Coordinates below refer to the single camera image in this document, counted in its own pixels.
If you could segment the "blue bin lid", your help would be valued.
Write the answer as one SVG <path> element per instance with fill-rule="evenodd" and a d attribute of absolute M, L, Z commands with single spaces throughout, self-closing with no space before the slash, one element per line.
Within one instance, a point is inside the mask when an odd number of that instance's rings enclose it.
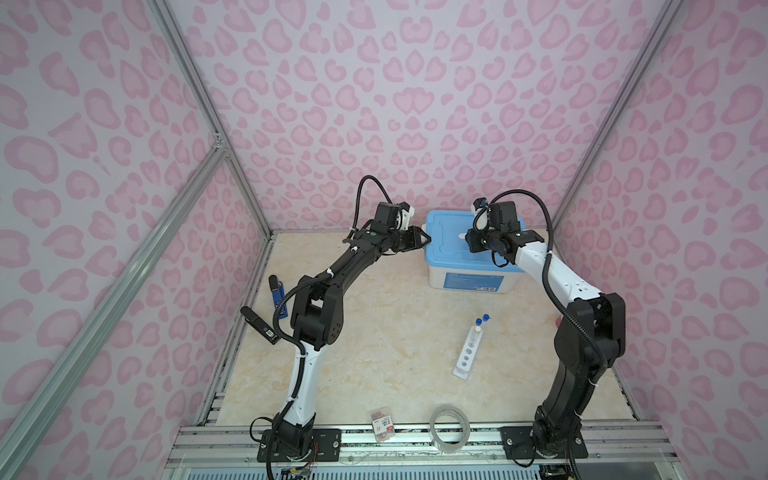
<path fill-rule="evenodd" d="M 452 270 L 468 270 L 484 274 L 522 273 L 513 265 L 499 268 L 492 261 L 490 251 L 472 253 L 465 240 L 472 227 L 474 215 L 467 211 L 433 210 L 426 218 L 426 232 L 431 242 L 426 246 L 425 258 L 429 266 Z"/>

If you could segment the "white plastic storage bin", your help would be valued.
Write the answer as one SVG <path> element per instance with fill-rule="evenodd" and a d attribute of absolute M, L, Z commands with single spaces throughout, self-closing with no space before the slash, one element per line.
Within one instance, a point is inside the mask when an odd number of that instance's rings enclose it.
<path fill-rule="evenodd" d="M 429 285 L 435 289 L 478 293 L 509 293 L 526 274 L 518 269 L 468 270 L 429 265 Z"/>

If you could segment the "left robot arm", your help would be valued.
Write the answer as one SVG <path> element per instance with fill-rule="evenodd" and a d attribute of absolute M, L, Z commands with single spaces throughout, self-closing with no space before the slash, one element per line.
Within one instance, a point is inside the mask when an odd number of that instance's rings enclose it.
<path fill-rule="evenodd" d="M 292 303 L 289 333 L 273 316 L 277 336 L 295 348 L 294 366 L 285 405 L 272 420 L 270 445 L 292 459 L 312 448 L 316 392 L 324 355 L 344 326 L 344 297 L 352 284 L 386 254 L 419 250 L 431 238 L 411 219 L 415 208 L 406 202 L 381 202 L 375 215 L 343 240 L 346 250 L 322 272 L 303 276 L 284 297 Z"/>

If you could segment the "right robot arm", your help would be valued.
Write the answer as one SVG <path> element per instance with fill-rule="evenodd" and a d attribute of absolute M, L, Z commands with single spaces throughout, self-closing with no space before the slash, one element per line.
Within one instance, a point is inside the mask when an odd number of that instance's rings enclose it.
<path fill-rule="evenodd" d="M 617 293 L 604 293 L 576 274 L 553 251 L 552 238 L 522 228 L 512 201 L 472 205 L 466 232 L 472 253 L 489 251 L 537 280 L 561 315 L 554 336 L 558 370 L 550 392 L 536 409 L 532 448 L 544 458 L 568 454 L 594 391 L 626 349 L 626 304 Z"/>

